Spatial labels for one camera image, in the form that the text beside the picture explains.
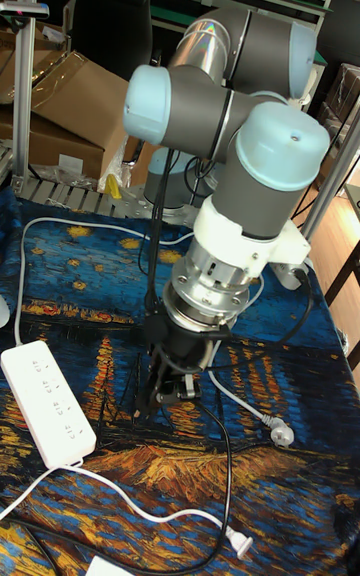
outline white power strip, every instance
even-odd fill
[[[46,467],[94,451],[96,436],[46,343],[7,349],[1,368]]]
[[[108,563],[103,558],[95,556],[86,572],[86,576],[131,576],[130,572]]]

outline white cable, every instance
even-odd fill
[[[286,98],[284,96],[281,96],[281,94],[277,94],[276,92],[269,92],[269,91],[261,91],[261,92],[253,92],[253,94],[250,94],[250,96],[270,96],[271,98],[277,98],[278,100],[281,100],[285,105],[289,105],[289,102],[286,100]]]
[[[208,363],[208,368],[212,367],[212,364],[214,362],[214,358],[215,355],[221,345],[221,340],[218,340],[214,346],[213,349],[213,353],[212,356],[209,360]],[[230,398],[231,400],[235,401],[235,403],[237,403],[238,405],[240,405],[241,407],[244,407],[244,409],[247,409],[249,412],[251,412],[254,416],[256,416],[256,418],[259,418],[259,420],[262,421],[263,419],[263,414],[261,414],[261,412],[258,412],[257,409],[255,409],[254,407],[252,407],[251,405],[249,405],[248,403],[246,403],[244,400],[241,400],[241,398],[239,398],[238,396],[236,396],[235,394],[233,394],[232,392],[230,392],[228,389],[226,389],[226,387],[224,387],[224,385],[222,385],[218,379],[216,378],[215,374],[210,371],[209,369],[209,376],[210,376],[210,380],[211,382],[215,385],[215,387],[217,387],[218,389],[220,389],[220,391],[225,394],[225,396],[227,396],[228,398]]]
[[[257,290],[256,294],[254,294],[254,296],[249,300],[248,303],[246,303],[244,309],[241,310],[241,314],[242,312],[244,312],[246,309],[249,309],[249,307],[251,307],[251,305],[253,305],[257,299],[261,296],[261,294],[264,291],[264,287],[265,287],[265,281],[264,281],[264,276],[262,274],[259,274],[259,279],[260,279],[260,287]]]
[[[255,301],[257,301],[257,299],[259,298],[259,296],[262,294],[263,290],[264,290],[264,286],[265,286],[265,281],[264,281],[264,277],[262,274],[260,274],[259,276],[260,278],[260,287],[258,289],[258,291],[256,292],[256,294],[253,296],[253,298],[251,298],[251,300],[249,300],[249,302],[245,305],[245,307],[243,307],[243,309],[241,310],[240,314],[242,314],[246,309],[248,309],[249,307],[251,307],[251,305],[253,305],[253,303],[255,303]],[[218,340],[213,348],[212,354],[210,356],[210,360],[208,362],[208,368],[212,367],[212,364],[214,362],[215,356],[218,352],[218,349],[221,345],[221,340]],[[216,378],[215,374],[213,372],[211,372],[209,370],[209,376],[210,376],[210,380],[211,382],[215,385],[215,387],[217,387],[223,394],[225,394],[228,398],[230,398],[231,400],[235,401],[235,403],[238,403],[238,405],[240,405],[241,407],[243,407],[244,409],[247,409],[249,412],[251,412],[254,416],[256,416],[256,418],[259,418],[259,420],[263,420],[264,415],[259,412],[257,409],[255,409],[254,407],[252,407],[251,405],[249,405],[249,403],[246,403],[244,400],[241,400],[241,398],[239,398],[238,396],[236,396],[236,394],[233,394],[232,392],[230,392],[228,389],[226,389],[226,387],[224,387],[224,385],[222,385],[218,379]]]
[[[242,309],[242,311],[240,313],[242,313],[243,311],[248,309],[250,307],[250,305],[255,303],[255,301],[259,298],[260,294],[262,294],[262,291],[264,289],[264,277],[262,276],[262,274],[260,274],[259,278],[260,278],[260,288],[258,289],[256,294],[254,295],[254,297],[247,303],[247,305],[245,305],[245,307]],[[291,445],[294,441],[294,432],[290,427],[288,427],[288,425],[286,425],[286,423],[281,418],[278,418],[277,416],[268,416],[268,414],[262,414],[257,409],[252,407],[252,405],[249,405],[249,403],[242,400],[241,398],[236,396],[236,394],[233,394],[230,390],[228,390],[226,387],[224,387],[224,385],[222,385],[220,383],[220,381],[218,381],[214,372],[210,371],[209,367],[212,367],[212,365],[213,365],[215,356],[216,356],[217,351],[221,345],[221,342],[222,342],[221,340],[218,340],[215,343],[212,354],[210,356],[210,360],[208,362],[208,373],[209,373],[209,377],[210,377],[211,382],[223,394],[225,394],[225,396],[230,398],[230,400],[233,400],[235,403],[237,403],[238,405],[240,405],[241,407],[246,409],[248,412],[253,414],[256,418],[261,420],[261,422],[264,425],[267,425],[268,427],[270,427],[271,439],[275,443],[275,445],[280,445],[281,447],[289,447],[289,445]]]
[[[49,474],[59,469],[62,469],[64,471],[82,474],[83,476],[87,476],[88,478],[92,478],[93,480],[97,480],[98,482],[103,483],[104,485],[115,491],[119,496],[121,496],[121,498],[134,512],[139,514],[139,516],[141,516],[145,520],[150,521],[151,523],[164,524],[169,523],[172,520],[175,520],[176,518],[180,518],[182,516],[199,516],[200,518],[206,518],[206,520],[209,520],[211,523],[213,523],[220,529],[222,528],[222,522],[219,518],[201,509],[181,509],[178,512],[169,514],[168,516],[154,516],[153,514],[149,514],[144,509],[141,509],[141,507],[136,505],[136,503],[134,503],[134,501],[130,498],[130,496],[128,496],[128,494],[123,489],[121,489],[121,487],[118,487],[118,485],[113,483],[111,480],[108,480],[104,476],[95,474],[95,472],[91,472],[88,469],[83,469],[81,465],[82,461],[80,461],[78,465],[59,465],[58,467],[48,469],[46,472],[41,474],[41,476],[39,476],[36,480],[34,480],[34,482],[21,494],[21,496],[19,496],[13,503],[11,503],[11,505],[6,507],[6,509],[4,509],[0,513],[0,521],[3,520],[8,514],[10,514],[10,512],[12,512],[13,509],[15,509],[15,507],[20,505],[20,503],[22,503],[22,501],[25,500],[27,496],[29,496],[29,494],[35,489],[35,487],[37,487],[37,485],[42,480],[47,478]],[[226,536],[228,537],[233,549],[236,551],[239,559],[242,558],[245,552],[252,545],[252,538],[247,538],[240,532],[236,532],[230,526],[227,527]]]
[[[76,227],[95,227],[97,229],[114,229],[118,232],[125,232],[126,234],[131,234],[132,236],[138,236],[139,238],[145,238],[145,240],[150,240],[150,236],[144,236],[141,232],[137,232],[135,229],[128,229],[127,227],[120,227],[118,225],[107,225],[105,223],[87,223],[87,222],[78,222],[74,220],[67,220],[65,218],[51,218],[51,216],[44,216],[42,218],[34,218],[31,220],[27,225],[25,225],[22,238],[21,238],[21,247],[20,247],[20,254],[21,254],[21,264],[20,264],[20,277],[19,277],[19,291],[18,291],[18,302],[16,307],[16,315],[15,315],[15,322],[14,322],[14,335],[15,335],[15,343],[16,345],[22,345],[21,338],[20,338],[20,319],[21,319],[21,308],[23,302],[23,295],[24,295],[24,282],[25,282],[25,266],[26,266],[26,257],[25,257],[25,236],[26,232],[32,225],[36,223],[43,223],[43,222],[53,222],[53,223],[61,223],[63,225],[75,225]],[[161,240],[160,245],[170,246],[170,245],[178,245],[182,243],[183,240],[190,238],[193,236],[194,233],[190,232],[189,234],[185,234],[185,236],[180,236],[176,240]]]

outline cardboard box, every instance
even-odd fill
[[[104,150],[103,171],[123,142],[127,81],[72,52],[35,84],[32,111]]]
[[[351,125],[360,107],[360,67],[347,63],[340,66],[326,103],[342,123]]]
[[[54,43],[50,41],[46,36],[43,35],[42,31],[44,27],[50,27],[56,31],[61,30],[57,25],[51,25],[46,21],[39,21],[35,26],[35,49],[38,50],[57,50],[65,48],[66,41],[62,44]],[[0,26],[0,52],[2,51],[13,51],[15,49],[16,34],[12,31],[11,27]]]
[[[105,152],[87,140],[31,115],[29,161],[33,165],[61,165],[78,174],[99,179]],[[12,139],[13,114],[10,105],[0,107],[0,138]]]
[[[350,129],[350,125],[348,123],[342,123],[340,118],[334,114],[330,106],[325,102],[321,104],[318,114],[318,121],[321,125],[323,125],[323,127],[325,127],[325,129],[327,129],[331,140],[333,140],[333,138],[335,138],[335,136],[340,132],[337,140],[335,141],[336,147],[340,148],[345,140],[346,134]]]
[[[335,163],[335,160],[338,157],[339,150],[340,150],[340,147],[334,145],[330,149],[330,151],[326,154],[323,162],[321,163],[320,172],[319,172],[318,176],[316,177],[316,184],[317,184],[319,189],[320,189],[321,185],[323,184],[325,178],[328,177],[330,170],[332,169],[332,167]],[[357,163],[359,155],[360,155],[360,149],[356,152],[356,154],[353,157],[353,159],[350,163],[350,166],[348,168],[348,172],[352,168],[354,168],[354,171],[351,173],[350,177],[346,181],[347,183],[351,183],[351,185],[360,185],[360,166]],[[337,195],[341,196],[341,197],[346,197],[346,192],[345,192],[344,188],[342,188]]]
[[[49,52],[35,52],[37,70],[39,54],[45,54],[46,67],[34,72],[30,162],[74,164],[79,173],[99,179],[126,136],[122,112],[128,83],[76,52],[52,52],[57,56],[51,64]],[[3,76],[8,84],[5,71]],[[6,93],[9,102],[14,94]],[[11,138],[11,108],[0,107],[0,123],[0,138]]]
[[[131,170],[131,186],[143,185],[143,183],[146,183],[152,155],[157,149],[159,149],[159,147],[160,145],[155,146],[150,145],[150,143],[144,143],[140,156]]]
[[[61,51],[35,50],[33,64],[33,85],[43,78],[63,57]],[[14,100],[15,52],[0,52],[0,104],[8,105]]]

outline wooden floor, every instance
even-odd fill
[[[316,193],[313,188],[304,205],[310,202]],[[306,215],[307,213],[300,215],[297,224],[302,223]],[[310,253],[324,293],[359,239],[360,223],[351,203],[346,198],[336,196],[314,234]],[[336,326],[347,334],[351,351],[360,338],[360,287],[353,274],[332,303],[330,311]],[[355,369],[354,377],[360,390],[360,365]]]

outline small hole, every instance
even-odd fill
[[[208,276],[212,276],[212,273],[213,273],[215,267],[216,267],[216,263],[211,263],[211,265],[208,269]]]

